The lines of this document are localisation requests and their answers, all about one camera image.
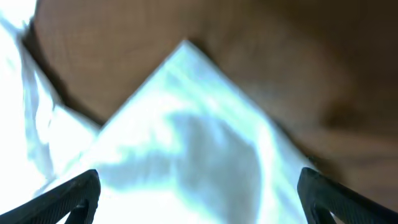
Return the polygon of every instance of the brown background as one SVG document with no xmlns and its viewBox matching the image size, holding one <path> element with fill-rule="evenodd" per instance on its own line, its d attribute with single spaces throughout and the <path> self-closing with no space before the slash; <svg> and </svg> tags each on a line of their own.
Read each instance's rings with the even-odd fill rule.
<svg viewBox="0 0 398 224">
<path fill-rule="evenodd" d="M 190 39 L 328 175 L 398 211 L 396 12 L 385 0 L 41 0 L 27 45 L 66 104 L 103 124 Z"/>
</svg>

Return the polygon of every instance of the white fabric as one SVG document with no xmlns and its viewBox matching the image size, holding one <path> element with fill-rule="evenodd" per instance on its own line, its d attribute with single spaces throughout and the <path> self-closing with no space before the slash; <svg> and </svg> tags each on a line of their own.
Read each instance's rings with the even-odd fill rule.
<svg viewBox="0 0 398 224">
<path fill-rule="evenodd" d="M 22 47 L 30 16 L 0 7 L 0 213 L 94 168 L 94 223 L 306 223 L 296 186 L 309 162 L 191 43 L 98 134 Z"/>
<path fill-rule="evenodd" d="M 41 194 L 99 127 L 62 105 L 21 37 L 35 1 L 0 2 L 0 213 Z"/>
</svg>

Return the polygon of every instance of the white sheet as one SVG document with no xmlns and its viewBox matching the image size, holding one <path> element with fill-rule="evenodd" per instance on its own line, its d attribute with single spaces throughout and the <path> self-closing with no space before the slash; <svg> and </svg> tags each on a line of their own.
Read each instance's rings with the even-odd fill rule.
<svg viewBox="0 0 398 224">
<path fill-rule="evenodd" d="M 94 223 L 306 223 L 296 185 L 309 162 L 191 43 L 98 134 L 21 47 L 29 16 L 2 16 L 0 213 L 95 168 Z"/>
</svg>

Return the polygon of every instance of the black plastic piece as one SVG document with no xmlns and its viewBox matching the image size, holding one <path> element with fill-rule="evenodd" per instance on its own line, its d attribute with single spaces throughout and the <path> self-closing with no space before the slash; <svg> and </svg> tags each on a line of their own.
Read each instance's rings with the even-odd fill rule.
<svg viewBox="0 0 398 224">
<path fill-rule="evenodd" d="M 91 224 L 101 187 L 96 170 L 88 170 L 57 188 L 0 216 L 1 224 Z"/>
<path fill-rule="evenodd" d="M 345 224 L 398 223 L 398 213 L 308 167 L 301 171 L 297 191 L 309 224 L 335 224 L 331 213 Z"/>
</svg>

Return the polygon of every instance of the brown surface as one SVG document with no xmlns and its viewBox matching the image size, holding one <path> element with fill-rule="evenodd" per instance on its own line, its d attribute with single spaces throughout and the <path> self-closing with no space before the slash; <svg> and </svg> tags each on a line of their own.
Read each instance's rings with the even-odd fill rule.
<svg viewBox="0 0 398 224">
<path fill-rule="evenodd" d="M 69 105 L 102 121 L 182 38 L 193 40 L 317 165 L 398 211 L 396 9 L 385 0 L 42 0 L 35 27 Z"/>
</svg>

